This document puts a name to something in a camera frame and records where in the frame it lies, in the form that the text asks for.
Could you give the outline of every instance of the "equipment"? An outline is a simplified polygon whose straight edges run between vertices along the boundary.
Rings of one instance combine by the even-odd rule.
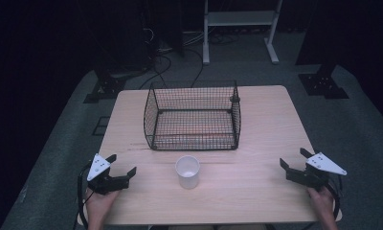
[[[329,173],[338,174],[340,187],[342,187],[340,175],[346,175],[347,172],[321,152],[313,155],[306,149],[300,149],[300,154],[307,158],[303,172],[289,168],[286,162],[282,159],[280,160],[282,168],[286,170],[286,179],[309,188],[314,188],[317,191],[320,191],[320,189],[325,186],[335,199],[334,217],[337,218],[340,209],[340,197],[329,184]]]
[[[124,176],[112,177],[110,173],[110,165],[116,161],[117,155],[113,154],[108,158],[104,159],[96,153],[92,162],[89,162],[83,167],[78,177],[78,205],[79,205],[79,216],[83,222],[85,229],[88,227],[87,220],[84,216],[83,208],[84,204],[87,201],[87,198],[83,202],[82,198],[82,176],[84,171],[90,168],[89,174],[87,176],[87,186],[94,193],[106,195],[107,193],[119,191],[122,189],[127,189],[129,186],[129,179],[131,179],[137,172],[137,168],[134,167]]]

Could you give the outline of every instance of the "wire mesh basket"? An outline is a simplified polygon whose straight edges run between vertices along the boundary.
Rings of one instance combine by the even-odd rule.
[[[144,132],[153,150],[235,150],[240,134],[237,83],[153,82]]]

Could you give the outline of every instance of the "white triangular marker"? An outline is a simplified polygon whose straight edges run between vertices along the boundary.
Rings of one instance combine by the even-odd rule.
[[[311,156],[310,158],[307,159],[306,162],[310,166],[321,171],[337,173],[341,175],[347,174],[347,171],[343,170],[341,167],[339,167],[337,164],[335,164],[333,161],[331,161],[328,157],[326,157],[321,152]]]
[[[94,156],[93,164],[91,165],[90,172],[87,175],[87,181],[94,179],[100,173],[104,172],[110,167],[110,163],[102,158],[98,153]]]

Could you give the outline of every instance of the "wire cage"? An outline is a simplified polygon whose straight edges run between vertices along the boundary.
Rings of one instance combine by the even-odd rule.
[[[235,80],[153,82],[144,132],[153,150],[235,150],[240,134]]]

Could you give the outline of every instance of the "gray carpet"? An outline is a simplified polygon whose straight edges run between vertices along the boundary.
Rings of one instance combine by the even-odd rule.
[[[211,64],[200,80],[237,80],[238,85],[283,85],[299,113],[313,148],[321,150],[345,170],[343,219],[340,229],[383,230],[383,117],[363,93],[356,78],[338,66],[333,78],[349,99],[326,100],[307,96],[298,74],[314,73],[319,66],[295,66],[304,34],[275,35],[280,64],[273,65],[263,35],[242,35],[239,41],[210,47]],[[201,44],[189,47],[201,54]],[[165,81],[192,81],[201,67],[195,53],[184,57],[170,53],[171,67]],[[168,66],[157,58],[158,71]],[[138,89],[153,71],[127,82]],[[102,137],[92,132],[101,116],[109,116],[114,100],[83,103],[96,83],[94,72],[83,77],[61,114],[38,158],[26,186],[2,229],[73,229],[77,216],[77,176],[81,167],[98,152]],[[274,224],[278,230],[302,229],[306,223]],[[146,226],[107,226],[106,229],[146,229]],[[311,229],[321,229],[315,224]]]

